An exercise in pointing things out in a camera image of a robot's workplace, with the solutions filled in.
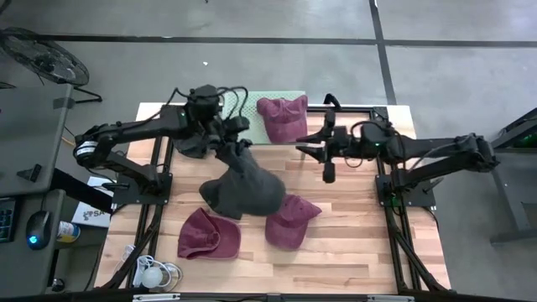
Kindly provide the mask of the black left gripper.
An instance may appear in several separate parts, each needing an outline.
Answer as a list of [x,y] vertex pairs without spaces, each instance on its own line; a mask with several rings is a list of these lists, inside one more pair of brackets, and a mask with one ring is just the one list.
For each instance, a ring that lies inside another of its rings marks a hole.
[[[205,125],[205,142],[208,149],[218,149],[225,143],[237,140],[238,133],[229,134],[226,132],[225,120],[214,119]],[[250,139],[242,138],[239,140],[239,144],[242,148],[249,148],[253,142]]]

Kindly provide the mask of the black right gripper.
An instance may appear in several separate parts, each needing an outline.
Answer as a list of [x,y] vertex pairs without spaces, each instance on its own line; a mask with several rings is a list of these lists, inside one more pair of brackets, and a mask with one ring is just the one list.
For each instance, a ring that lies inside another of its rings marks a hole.
[[326,111],[324,123],[321,129],[311,135],[297,138],[297,143],[329,143],[334,139],[335,146],[330,147],[311,147],[310,156],[323,164],[322,179],[325,183],[335,182],[336,173],[335,165],[332,163],[333,154],[341,158],[361,159],[362,150],[359,140],[347,132],[346,126],[336,126],[336,114],[333,110]]

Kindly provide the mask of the maroon baseball cap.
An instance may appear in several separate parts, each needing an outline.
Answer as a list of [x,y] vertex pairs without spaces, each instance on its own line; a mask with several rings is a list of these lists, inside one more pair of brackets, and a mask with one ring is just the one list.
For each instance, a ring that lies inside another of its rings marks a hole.
[[322,209],[298,195],[286,195],[280,209],[266,217],[265,239],[284,250],[297,250],[305,239],[310,220]]
[[294,100],[263,97],[257,102],[257,112],[263,118],[271,143],[294,143],[307,134],[308,97]]
[[185,259],[227,260],[239,254],[242,233],[239,225],[198,208],[180,229],[177,256]]

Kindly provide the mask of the green perforated metal shelf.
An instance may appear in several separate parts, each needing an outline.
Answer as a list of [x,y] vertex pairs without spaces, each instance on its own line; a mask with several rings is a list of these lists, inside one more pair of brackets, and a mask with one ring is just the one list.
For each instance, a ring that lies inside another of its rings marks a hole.
[[[239,138],[249,139],[256,145],[270,145],[270,139],[266,133],[266,128],[264,125],[264,120],[257,111],[257,102],[259,99],[266,97],[268,99],[286,99],[294,100],[298,96],[304,95],[304,91],[250,91],[248,93],[248,99],[245,102],[244,108],[242,110],[242,115],[246,117],[250,123],[249,129],[239,133]],[[238,115],[238,109],[242,104],[242,101],[245,97],[244,91],[238,91],[237,95],[239,97],[239,104],[236,107],[236,110],[233,112],[232,117]],[[234,105],[237,102],[237,97],[233,92],[226,92],[223,94],[222,101],[222,117],[227,117],[227,115],[232,111]]]

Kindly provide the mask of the white light bulb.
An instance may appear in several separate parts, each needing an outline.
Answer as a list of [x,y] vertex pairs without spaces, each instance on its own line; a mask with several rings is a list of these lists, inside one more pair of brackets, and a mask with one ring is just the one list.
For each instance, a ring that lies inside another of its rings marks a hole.
[[148,289],[158,288],[164,279],[160,268],[150,267],[143,271],[141,285]]

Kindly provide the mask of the white printed cardboard box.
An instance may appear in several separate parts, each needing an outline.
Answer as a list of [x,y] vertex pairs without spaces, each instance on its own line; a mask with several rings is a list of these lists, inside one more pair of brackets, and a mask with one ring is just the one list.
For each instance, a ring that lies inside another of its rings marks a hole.
[[[107,180],[102,177],[91,176],[87,181],[87,184],[102,193],[113,197],[114,193],[110,190],[105,189],[102,185],[112,183],[111,180]],[[108,228],[110,226],[111,215],[100,211],[97,208],[87,205],[86,203],[80,202],[76,208],[76,211],[71,218],[71,223],[77,225],[85,225],[90,227],[102,227]]]

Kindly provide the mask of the black diagonal beam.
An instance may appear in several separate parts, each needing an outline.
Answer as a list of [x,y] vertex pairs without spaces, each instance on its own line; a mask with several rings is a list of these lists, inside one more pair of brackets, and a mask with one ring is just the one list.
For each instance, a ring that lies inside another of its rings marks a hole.
[[112,214],[111,196],[94,189],[60,169],[54,169],[50,189],[63,190],[67,196],[74,200],[84,202],[93,208]]

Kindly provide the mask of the grey metal stand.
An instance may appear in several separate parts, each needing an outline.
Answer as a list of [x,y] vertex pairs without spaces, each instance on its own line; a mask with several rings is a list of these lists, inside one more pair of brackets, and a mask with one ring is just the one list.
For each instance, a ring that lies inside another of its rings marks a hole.
[[537,107],[502,128],[492,146],[500,160],[492,175],[514,229],[491,237],[490,243],[536,239],[537,226],[524,208],[537,206]]

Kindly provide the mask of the white and yellow can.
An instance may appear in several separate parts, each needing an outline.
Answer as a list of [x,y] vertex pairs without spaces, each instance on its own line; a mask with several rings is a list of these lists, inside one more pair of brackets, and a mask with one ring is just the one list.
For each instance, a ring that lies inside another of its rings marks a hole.
[[73,243],[81,234],[81,229],[71,222],[60,221],[56,241],[62,243]]

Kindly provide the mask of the grey desk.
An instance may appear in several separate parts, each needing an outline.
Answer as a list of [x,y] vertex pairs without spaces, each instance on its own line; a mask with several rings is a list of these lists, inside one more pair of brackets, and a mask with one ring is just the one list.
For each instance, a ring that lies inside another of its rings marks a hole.
[[[51,190],[72,87],[39,86],[0,90],[0,199],[17,201],[16,228],[11,242],[0,243],[0,299],[45,292],[55,253],[55,236],[66,193]],[[35,183],[16,173],[42,166]],[[48,245],[32,250],[26,242],[26,225],[36,211],[50,211]]]

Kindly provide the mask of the black floor fan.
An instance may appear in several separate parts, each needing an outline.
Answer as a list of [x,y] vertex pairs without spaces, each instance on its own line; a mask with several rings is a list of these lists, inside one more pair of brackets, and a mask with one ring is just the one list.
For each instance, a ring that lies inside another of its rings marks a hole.
[[87,67],[71,52],[52,40],[39,39],[39,34],[19,27],[0,30],[0,49],[14,61],[33,71],[40,80],[58,85],[69,84],[91,96],[77,103],[102,102],[102,97],[84,89],[90,81]]

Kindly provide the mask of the black wedge stand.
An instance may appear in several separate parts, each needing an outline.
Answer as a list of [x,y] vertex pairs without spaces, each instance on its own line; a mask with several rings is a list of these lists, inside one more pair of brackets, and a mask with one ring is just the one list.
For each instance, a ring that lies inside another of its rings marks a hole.
[[30,169],[23,169],[16,173],[19,178],[35,183],[39,178],[42,166],[40,164],[35,164]]

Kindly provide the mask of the black computer mouse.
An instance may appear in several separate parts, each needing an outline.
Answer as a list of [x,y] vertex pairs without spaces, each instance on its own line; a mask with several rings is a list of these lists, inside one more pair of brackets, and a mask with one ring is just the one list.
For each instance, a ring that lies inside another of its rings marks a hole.
[[45,248],[51,237],[50,211],[36,211],[30,216],[26,225],[26,242],[30,249],[40,250]]

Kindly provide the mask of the black keyboard blue lit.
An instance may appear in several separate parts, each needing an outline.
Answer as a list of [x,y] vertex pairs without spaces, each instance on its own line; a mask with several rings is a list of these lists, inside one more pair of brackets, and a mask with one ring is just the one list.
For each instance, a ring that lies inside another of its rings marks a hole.
[[17,201],[14,198],[0,199],[0,243],[13,240],[17,211]]

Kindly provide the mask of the black rail with silver brackets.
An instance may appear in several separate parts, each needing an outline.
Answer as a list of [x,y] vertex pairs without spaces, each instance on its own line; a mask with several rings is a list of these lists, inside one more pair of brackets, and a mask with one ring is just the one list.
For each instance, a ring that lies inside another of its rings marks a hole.
[[92,298],[95,302],[531,302],[454,292],[407,290],[401,294],[224,294],[224,293],[134,293],[121,290]]

